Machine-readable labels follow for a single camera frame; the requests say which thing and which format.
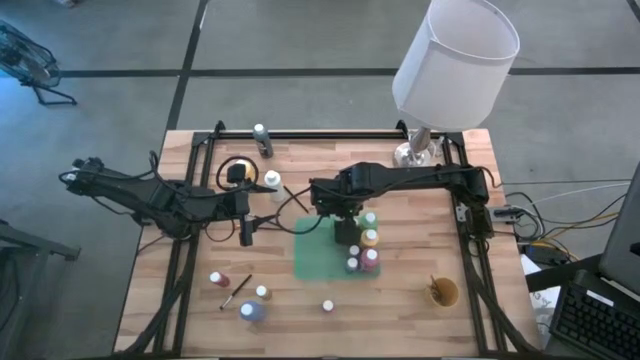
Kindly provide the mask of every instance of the paint jar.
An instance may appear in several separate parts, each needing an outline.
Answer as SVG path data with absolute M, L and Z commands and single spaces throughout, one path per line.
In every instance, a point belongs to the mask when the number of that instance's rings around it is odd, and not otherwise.
M 209 275 L 209 280 L 211 280 L 212 283 L 220 287 L 227 287 L 231 283 L 231 281 L 226 275 L 219 273 L 217 271 L 212 272 L 211 275 Z
M 333 301 L 331 300 L 325 300 L 322 303 L 322 310 L 324 310 L 324 312 L 332 312 L 333 311 Z
M 358 259 L 351 257 L 347 259 L 346 269 L 348 273 L 358 271 Z
M 374 271 L 379 263 L 380 256 L 378 256 L 378 252 L 375 249 L 367 249 L 362 252 L 360 256 L 360 269 L 362 269 L 362 271 Z
M 271 290 L 267 289 L 264 285 L 260 285 L 256 288 L 256 295 L 258 295 L 262 300 L 267 301 L 271 299 Z
M 273 202 L 281 202 L 287 195 L 287 192 L 284 190 L 284 185 L 282 185 L 282 178 L 278 172 L 269 170 L 267 174 L 264 176 L 264 183 L 268 188 L 276 190 L 274 193 L 269 193 L 269 197 Z
M 358 256 L 360 254 L 360 247 L 358 245 L 349 246 L 349 256 Z
M 373 229 L 378 230 L 378 217 L 375 213 L 368 212 L 360 216 L 360 220 L 358 221 L 362 230 L 365 229 Z
M 251 322 L 262 321 L 266 315 L 265 307 L 255 301 L 245 301 L 240 306 L 240 317 L 244 320 Z
M 360 236 L 360 246 L 363 248 L 372 248 L 378 244 L 378 232 L 373 229 L 368 229 L 362 232 Z

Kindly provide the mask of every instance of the white bottle cap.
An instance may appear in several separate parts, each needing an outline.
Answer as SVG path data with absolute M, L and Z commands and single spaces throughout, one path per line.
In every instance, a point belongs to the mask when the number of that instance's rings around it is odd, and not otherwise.
M 211 275 L 209 275 L 209 280 L 211 280 L 211 282 L 219 282 L 220 280 L 222 280 L 222 275 L 220 275 L 219 272 L 213 272 L 211 273 Z
M 256 288 L 256 295 L 258 296 L 266 296 L 267 295 L 267 287 L 264 285 L 260 285 Z
M 378 236 L 378 232 L 375 230 L 367 230 L 365 232 L 365 236 L 367 237 L 367 239 L 369 240 L 375 240 L 376 237 Z
M 242 313 L 242 315 L 244 316 L 249 316 L 253 314 L 253 305 L 251 304 L 242 305 L 242 307 L 240 308 L 240 313 Z
M 373 249 L 369 249 L 367 250 L 367 259 L 369 260 L 375 260 L 378 258 L 378 252 L 373 250 Z
M 333 310 L 333 301 L 331 300 L 325 300 L 322 303 L 322 308 L 324 309 L 324 311 L 331 311 Z
M 349 246 L 349 255 L 356 256 L 359 253 L 360 253 L 360 248 L 358 247 L 358 245 Z
M 376 214 L 374 213 L 367 213 L 367 215 L 364 216 L 364 218 L 369 222 L 369 223 L 374 223 L 376 222 Z
M 280 182 L 280 174 L 276 171 L 269 170 L 264 176 L 264 182 L 269 186 L 275 186 Z
M 355 269 L 358 267 L 358 259 L 356 258 L 349 258 L 347 260 L 347 266 L 350 267 L 351 269 Z

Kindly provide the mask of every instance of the blue bottle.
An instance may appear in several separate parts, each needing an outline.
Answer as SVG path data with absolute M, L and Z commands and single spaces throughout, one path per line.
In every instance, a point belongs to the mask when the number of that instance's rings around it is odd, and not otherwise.
M 264 320 L 267 312 L 263 305 L 258 304 L 255 301 L 245 301 L 240 306 L 240 317 L 247 321 L 262 321 Z

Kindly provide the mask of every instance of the wooden cup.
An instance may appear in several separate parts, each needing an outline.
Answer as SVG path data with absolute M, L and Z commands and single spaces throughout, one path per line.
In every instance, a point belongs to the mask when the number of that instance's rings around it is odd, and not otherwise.
M 438 307 L 449 308 L 458 302 L 458 285 L 449 278 L 437 278 L 424 290 L 425 297 Z

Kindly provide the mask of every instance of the pink bottle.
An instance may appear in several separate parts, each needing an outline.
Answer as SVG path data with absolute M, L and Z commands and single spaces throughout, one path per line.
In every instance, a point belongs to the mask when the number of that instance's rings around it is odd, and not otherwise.
M 378 251 L 375 249 L 366 249 L 360 256 L 360 264 L 362 271 L 374 271 L 380 262 Z
M 209 280 L 211 280 L 212 283 L 220 287 L 227 287 L 231 283 L 231 281 L 229 281 L 229 278 L 226 275 L 219 273 L 217 271 L 209 275 Z

